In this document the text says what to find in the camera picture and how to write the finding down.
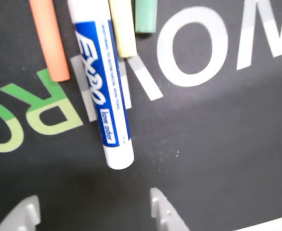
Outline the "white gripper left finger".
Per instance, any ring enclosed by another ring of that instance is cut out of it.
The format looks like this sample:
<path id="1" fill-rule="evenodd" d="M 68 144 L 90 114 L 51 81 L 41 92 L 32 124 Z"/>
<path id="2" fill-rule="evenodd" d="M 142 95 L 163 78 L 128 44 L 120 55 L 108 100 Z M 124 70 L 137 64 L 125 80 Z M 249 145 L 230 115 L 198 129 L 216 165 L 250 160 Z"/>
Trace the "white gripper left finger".
<path id="1" fill-rule="evenodd" d="M 40 222 L 39 199 L 33 195 L 14 207 L 0 223 L 0 231 L 36 231 Z"/>

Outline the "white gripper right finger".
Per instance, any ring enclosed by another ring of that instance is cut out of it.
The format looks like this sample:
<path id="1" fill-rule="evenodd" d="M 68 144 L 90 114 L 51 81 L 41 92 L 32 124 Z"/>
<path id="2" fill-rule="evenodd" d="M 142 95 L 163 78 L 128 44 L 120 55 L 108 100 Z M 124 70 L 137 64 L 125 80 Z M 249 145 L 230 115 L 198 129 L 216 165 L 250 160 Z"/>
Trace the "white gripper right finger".
<path id="1" fill-rule="evenodd" d="M 156 220 L 158 231 L 189 231 L 167 197 L 158 189 L 150 189 L 151 217 Z"/>

